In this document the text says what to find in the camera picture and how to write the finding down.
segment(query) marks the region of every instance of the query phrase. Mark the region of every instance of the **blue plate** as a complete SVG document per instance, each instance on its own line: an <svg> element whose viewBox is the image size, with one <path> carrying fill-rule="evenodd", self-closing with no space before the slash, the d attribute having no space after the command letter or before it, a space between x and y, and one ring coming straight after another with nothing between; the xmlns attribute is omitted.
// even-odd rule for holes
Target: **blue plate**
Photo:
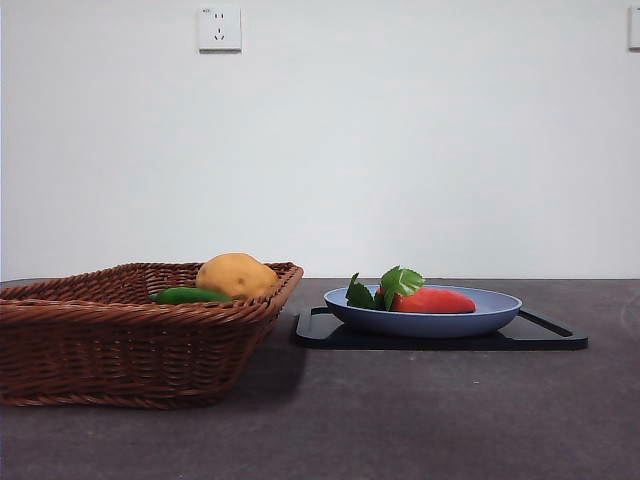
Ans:
<svg viewBox="0 0 640 480"><path fill-rule="evenodd" d="M473 313L403 313L347 306L346 288L325 293L329 311L350 327L403 337L457 338L484 335L504 327L520 311L522 301L511 295L477 288L425 285L460 292L476 304ZM367 285L373 295L378 285Z"/></svg>

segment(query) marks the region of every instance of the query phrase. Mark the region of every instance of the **table surface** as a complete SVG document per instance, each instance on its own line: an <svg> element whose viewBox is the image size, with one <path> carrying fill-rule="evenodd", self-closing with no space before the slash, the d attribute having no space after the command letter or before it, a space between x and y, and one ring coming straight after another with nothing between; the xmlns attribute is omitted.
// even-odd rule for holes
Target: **table surface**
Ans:
<svg viewBox="0 0 640 480"><path fill-rule="evenodd" d="M2 407L0 478L640 478L640 280L435 282L515 295L586 350L295 345L297 314L346 282L303 279L217 405Z"/></svg>

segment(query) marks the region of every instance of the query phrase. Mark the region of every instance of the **wicker basket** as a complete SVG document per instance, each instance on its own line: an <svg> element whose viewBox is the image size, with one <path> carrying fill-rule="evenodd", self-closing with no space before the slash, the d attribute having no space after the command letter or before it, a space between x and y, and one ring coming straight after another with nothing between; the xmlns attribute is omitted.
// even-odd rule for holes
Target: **wicker basket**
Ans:
<svg viewBox="0 0 640 480"><path fill-rule="evenodd" d="M238 380L302 277L246 301L156 305L201 263L133 263L0 291L0 402L177 408L211 404Z"/></svg>

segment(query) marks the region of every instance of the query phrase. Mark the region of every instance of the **red pepper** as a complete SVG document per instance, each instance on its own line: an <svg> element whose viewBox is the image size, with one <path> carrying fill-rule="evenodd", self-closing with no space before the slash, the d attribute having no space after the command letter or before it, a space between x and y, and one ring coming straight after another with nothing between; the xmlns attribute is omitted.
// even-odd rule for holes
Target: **red pepper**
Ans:
<svg viewBox="0 0 640 480"><path fill-rule="evenodd" d="M395 312L470 313L476 304L466 295L441 288L422 287L412 295L396 295L391 304Z"/></svg>

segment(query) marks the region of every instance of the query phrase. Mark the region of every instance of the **serving tray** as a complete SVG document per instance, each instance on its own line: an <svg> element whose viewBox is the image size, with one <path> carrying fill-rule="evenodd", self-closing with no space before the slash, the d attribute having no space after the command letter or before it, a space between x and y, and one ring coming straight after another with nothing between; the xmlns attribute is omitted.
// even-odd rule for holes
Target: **serving tray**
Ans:
<svg viewBox="0 0 640 480"><path fill-rule="evenodd" d="M333 350L580 350L589 342L575 328L523 309L509 324L488 335L431 339L354 330L327 307L313 307L300 314L294 337L304 347Z"/></svg>

